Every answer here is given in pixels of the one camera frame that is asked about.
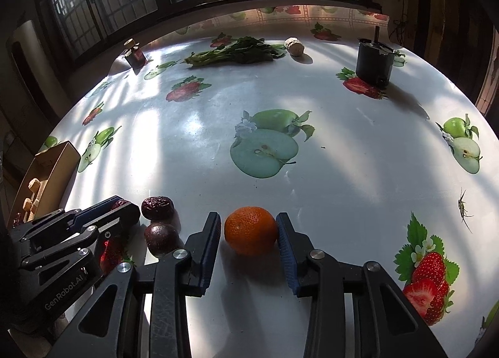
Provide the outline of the dark purple plum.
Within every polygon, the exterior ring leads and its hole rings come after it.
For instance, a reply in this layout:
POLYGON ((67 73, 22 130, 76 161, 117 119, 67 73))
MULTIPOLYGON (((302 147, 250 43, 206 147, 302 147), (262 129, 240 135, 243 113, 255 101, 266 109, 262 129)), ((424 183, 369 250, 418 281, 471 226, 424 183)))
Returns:
POLYGON ((151 223, 144 232, 146 246, 156 258, 182 247, 178 231, 171 225, 151 223))

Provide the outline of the orange tangerine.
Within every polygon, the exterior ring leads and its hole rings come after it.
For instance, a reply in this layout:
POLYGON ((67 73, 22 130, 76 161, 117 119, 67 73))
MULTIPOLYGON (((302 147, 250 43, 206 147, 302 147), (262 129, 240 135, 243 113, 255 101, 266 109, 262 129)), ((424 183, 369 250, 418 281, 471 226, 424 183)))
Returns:
POLYGON ((226 243, 247 257, 268 254, 278 238, 278 225, 265 209, 245 206, 233 211, 224 223, 226 243))

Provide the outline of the dark red date right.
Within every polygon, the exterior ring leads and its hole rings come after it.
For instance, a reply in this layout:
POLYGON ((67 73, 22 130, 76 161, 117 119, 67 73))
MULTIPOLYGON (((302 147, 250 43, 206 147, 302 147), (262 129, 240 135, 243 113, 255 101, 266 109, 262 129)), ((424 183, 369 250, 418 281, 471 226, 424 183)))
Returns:
POLYGON ((175 213, 173 201, 166 196, 145 198, 140 209, 142 215, 150 221, 171 221, 175 213))

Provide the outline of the beige chunk small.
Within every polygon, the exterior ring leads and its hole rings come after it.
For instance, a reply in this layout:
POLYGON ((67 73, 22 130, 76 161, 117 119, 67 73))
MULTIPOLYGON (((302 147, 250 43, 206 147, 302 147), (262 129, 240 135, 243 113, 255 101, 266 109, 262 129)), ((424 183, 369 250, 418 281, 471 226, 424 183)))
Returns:
POLYGON ((30 198, 25 198, 22 206, 25 212, 31 212, 34 208, 34 203, 30 198))

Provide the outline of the brown cardboard tray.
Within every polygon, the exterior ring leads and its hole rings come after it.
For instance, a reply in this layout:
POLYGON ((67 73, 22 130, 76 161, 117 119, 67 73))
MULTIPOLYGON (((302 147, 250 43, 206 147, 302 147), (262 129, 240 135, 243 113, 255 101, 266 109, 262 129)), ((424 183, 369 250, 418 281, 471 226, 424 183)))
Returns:
POLYGON ((69 141, 38 153, 31 162, 17 191, 7 221, 7 228, 11 229, 14 226, 33 221, 56 210, 79 163, 80 153, 69 141), (32 193, 28 188, 28 184, 33 178, 37 178, 41 182, 37 193, 32 193), (34 203, 31 212, 25 212, 22 208, 25 198, 30 198, 34 203))

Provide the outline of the beige chunk far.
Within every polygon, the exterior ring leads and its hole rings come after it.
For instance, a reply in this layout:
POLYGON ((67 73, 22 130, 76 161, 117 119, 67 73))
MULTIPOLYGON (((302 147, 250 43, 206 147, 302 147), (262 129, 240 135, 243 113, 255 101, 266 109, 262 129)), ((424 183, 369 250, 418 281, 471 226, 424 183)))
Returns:
POLYGON ((41 186, 41 182, 37 178, 31 179, 29 184, 28 184, 28 188, 30 189, 30 191, 32 193, 37 193, 40 189, 40 186, 41 186))

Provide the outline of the small dark red jar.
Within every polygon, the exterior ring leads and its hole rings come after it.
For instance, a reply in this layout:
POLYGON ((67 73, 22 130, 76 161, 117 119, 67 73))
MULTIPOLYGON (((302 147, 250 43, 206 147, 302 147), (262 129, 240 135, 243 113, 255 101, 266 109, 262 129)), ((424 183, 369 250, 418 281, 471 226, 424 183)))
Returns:
POLYGON ((124 43, 124 57, 133 70, 140 70, 146 64, 145 54, 133 38, 124 43))

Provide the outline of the white standing air conditioner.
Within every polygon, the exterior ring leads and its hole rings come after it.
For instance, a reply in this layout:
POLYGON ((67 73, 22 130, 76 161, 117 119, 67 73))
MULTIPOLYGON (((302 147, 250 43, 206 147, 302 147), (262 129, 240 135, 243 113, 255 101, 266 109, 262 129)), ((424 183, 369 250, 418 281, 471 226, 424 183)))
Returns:
POLYGON ((52 126, 66 115, 71 102, 41 45, 33 21, 25 21, 7 40, 6 48, 27 95, 52 126))

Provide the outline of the green leafy vegetable bunch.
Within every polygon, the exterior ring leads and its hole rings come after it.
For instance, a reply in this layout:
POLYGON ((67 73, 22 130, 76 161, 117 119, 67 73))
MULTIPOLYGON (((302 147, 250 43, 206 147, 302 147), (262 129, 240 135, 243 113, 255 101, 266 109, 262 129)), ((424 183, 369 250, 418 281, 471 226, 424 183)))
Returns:
POLYGON ((228 46, 222 45, 209 51, 191 53, 183 61, 193 67, 222 63, 256 64, 280 59, 286 53, 283 44, 269 44, 263 38, 245 36, 228 46))

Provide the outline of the black cup with plant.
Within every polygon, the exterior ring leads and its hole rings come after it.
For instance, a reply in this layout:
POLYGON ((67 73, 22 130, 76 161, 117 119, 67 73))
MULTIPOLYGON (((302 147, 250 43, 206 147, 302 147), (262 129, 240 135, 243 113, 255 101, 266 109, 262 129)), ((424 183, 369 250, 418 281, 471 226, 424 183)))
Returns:
POLYGON ((390 82, 395 52, 379 38, 380 27, 376 26, 373 39, 359 39, 355 73, 363 82, 385 90, 390 82))

